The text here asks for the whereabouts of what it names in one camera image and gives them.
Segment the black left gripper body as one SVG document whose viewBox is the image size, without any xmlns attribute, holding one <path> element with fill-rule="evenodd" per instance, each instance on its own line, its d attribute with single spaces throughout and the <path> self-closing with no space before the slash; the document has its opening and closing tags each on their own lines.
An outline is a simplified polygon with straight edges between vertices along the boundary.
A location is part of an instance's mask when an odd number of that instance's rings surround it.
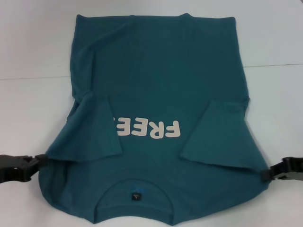
<svg viewBox="0 0 303 227">
<path fill-rule="evenodd" d="M 30 156 L 0 156 L 0 183 L 17 181 L 29 182 L 31 177 L 27 171 L 32 157 Z"/>
</svg>

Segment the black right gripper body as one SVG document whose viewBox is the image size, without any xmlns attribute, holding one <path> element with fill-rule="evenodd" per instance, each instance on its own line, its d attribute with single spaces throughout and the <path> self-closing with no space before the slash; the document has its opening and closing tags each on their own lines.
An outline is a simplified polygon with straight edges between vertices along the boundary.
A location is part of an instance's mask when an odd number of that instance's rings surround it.
<svg viewBox="0 0 303 227">
<path fill-rule="evenodd" d="M 303 158 L 285 157 L 282 161 L 270 167 L 272 180 L 303 180 Z"/>
</svg>

